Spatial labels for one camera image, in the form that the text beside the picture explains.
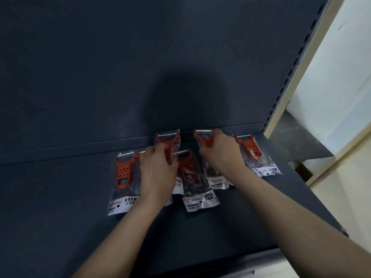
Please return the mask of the slotted dark shelf upright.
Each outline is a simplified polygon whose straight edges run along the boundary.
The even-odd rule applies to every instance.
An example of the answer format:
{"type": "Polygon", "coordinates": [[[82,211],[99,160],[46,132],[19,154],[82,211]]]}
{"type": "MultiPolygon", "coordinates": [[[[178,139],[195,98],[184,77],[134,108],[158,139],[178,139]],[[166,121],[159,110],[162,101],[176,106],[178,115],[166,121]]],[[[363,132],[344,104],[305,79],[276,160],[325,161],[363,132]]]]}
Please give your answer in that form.
{"type": "Polygon", "coordinates": [[[282,97],[287,92],[303,55],[321,22],[331,0],[269,0],[269,5],[275,5],[272,12],[264,13],[269,17],[272,39],[267,62],[260,63],[267,70],[260,73],[260,87],[267,94],[263,95],[263,118],[259,131],[266,133],[267,126],[277,112],[282,97]]]}

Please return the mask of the dark grey metal shelf unit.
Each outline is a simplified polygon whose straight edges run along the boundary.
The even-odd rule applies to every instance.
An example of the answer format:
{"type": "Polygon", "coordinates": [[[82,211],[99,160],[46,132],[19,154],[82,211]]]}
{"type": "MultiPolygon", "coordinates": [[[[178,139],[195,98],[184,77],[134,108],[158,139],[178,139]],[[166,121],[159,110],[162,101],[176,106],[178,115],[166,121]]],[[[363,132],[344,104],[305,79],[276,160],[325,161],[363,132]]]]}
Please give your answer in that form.
{"type": "Polygon", "coordinates": [[[259,131],[269,0],[0,0],[0,278],[70,277],[118,224],[114,158],[252,133],[270,184],[346,232],[259,131]]]}

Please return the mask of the person's right hand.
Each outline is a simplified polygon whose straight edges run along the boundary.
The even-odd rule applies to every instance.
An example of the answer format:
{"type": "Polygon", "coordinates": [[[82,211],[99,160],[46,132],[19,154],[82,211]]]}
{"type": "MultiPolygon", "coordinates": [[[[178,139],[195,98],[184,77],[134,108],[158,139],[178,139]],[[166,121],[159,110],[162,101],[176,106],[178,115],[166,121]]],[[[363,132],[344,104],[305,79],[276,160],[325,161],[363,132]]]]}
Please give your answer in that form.
{"type": "Polygon", "coordinates": [[[216,159],[207,160],[208,163],[235,187],[241,186],[251,171],[244,164],[239,144],[220,129],[212,130],[211,136],[216,146],[216,159]]]}

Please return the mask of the beige wooden frame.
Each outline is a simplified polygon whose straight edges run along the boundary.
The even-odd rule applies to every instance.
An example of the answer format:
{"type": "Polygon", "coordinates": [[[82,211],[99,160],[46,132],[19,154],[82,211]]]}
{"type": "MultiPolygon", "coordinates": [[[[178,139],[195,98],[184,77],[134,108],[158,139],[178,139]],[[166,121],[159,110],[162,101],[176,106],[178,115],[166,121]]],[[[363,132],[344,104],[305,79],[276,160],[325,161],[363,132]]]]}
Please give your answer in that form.
{"type": "Polygon", "coordinates": [[[285,110],[334,155],[304,161],[309,187],[371,135],[371,0],[331,0],[267,138],[285,110]]]}

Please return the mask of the person's left hand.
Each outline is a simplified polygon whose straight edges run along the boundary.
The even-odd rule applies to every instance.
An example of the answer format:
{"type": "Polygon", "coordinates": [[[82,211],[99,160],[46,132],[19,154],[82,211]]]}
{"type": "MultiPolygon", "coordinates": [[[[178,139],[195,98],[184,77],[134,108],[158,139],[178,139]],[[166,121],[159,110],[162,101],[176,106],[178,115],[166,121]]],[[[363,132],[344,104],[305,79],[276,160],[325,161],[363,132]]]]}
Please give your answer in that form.
{"type": "Polygon", "coordinates": [[[172,195],[175,179],[170,175],[165,144],[150,146],[140,153],[142,199],[151,199],[163,207],[172,195]]]}

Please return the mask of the person's right forearm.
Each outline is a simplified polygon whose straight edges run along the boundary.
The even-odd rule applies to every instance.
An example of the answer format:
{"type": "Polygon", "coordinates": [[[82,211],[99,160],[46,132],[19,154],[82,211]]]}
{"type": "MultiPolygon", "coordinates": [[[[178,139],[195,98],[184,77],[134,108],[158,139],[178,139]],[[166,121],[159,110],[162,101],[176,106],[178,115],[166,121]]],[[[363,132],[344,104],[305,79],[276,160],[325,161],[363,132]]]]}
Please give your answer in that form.
{"type": "Polygon", "coordinates": [[[301,278],[371,278],[371,253],[246,166],[223,174],[250,201],[301,278]]]}

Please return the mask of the dark grey neighbouring shelf board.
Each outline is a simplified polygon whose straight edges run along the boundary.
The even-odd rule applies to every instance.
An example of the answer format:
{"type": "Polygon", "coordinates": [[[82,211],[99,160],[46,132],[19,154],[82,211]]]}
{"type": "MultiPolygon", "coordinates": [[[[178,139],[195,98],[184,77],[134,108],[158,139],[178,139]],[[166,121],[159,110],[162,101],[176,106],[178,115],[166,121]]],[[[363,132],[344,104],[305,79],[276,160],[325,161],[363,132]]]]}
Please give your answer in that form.
{"type": "Polygon", "coordinates": [[[287,162],[334,156],[287,110],[282,114],[269,140],[287,162]]]}

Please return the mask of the person's left forearm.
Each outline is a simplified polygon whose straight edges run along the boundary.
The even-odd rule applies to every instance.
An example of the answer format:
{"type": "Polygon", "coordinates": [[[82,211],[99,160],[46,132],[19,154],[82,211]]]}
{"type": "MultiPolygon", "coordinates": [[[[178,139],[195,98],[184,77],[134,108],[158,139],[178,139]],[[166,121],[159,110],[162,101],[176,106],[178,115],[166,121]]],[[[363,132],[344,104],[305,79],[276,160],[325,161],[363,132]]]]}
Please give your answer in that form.
{"type": "Polygon", "coordinates": [[[129,278],[151,224],[169,196],[142,195],[71,278],[129,278]]]}

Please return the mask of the red peeler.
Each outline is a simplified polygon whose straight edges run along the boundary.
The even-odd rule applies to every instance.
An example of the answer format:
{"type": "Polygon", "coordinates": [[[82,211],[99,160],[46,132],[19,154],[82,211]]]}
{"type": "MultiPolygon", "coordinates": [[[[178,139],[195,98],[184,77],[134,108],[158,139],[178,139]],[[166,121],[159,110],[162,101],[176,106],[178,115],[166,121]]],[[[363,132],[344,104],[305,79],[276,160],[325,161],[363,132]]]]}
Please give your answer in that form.
{"type": "Polygon", "coordinates": [[[115,187],[108,204],[108,216],[127,213],[138,200],[141,186],[139,158],[135,151],[115,157],[115,187]]]}
{"type": "MultiPolygon", "coordinates": [[[[211,130],[194,130],[194,138],[199,147],[210,148],[213,146],[214,139],[211,136],[211,130]]],[[[205,158],[202,158],[203,173],[214,190],[226,190],[230,186],[230,182],[217,170],[215,170],[205,158]]]]}
{"type": "MultiPolygon", "coordinates": [[[[164,154],[168,163],[178,160],[177,154],[181,145],[180,130],[156,133],[154,136],[154,145],[156,146],[157,144],[165,144],[164,154]]],[[[184,196],[183,182],[179,176],[179,168],[177,168],[177,176],[172,194],[184,196]]]]}
{"type": "Polygon", "coordinates": [[[239,144],[244,164],[259,177],[282,175],[276,163],[261,147],[252,134],[234,135],[239,144]]]}
{"type": "Polygon", "coordinates": [[[178,161],[178,177],[183,188],[182,200],[186,211],[192,213],[220,205],[195,154],[187,149],[175,152],[174,157],[178,161]]]}

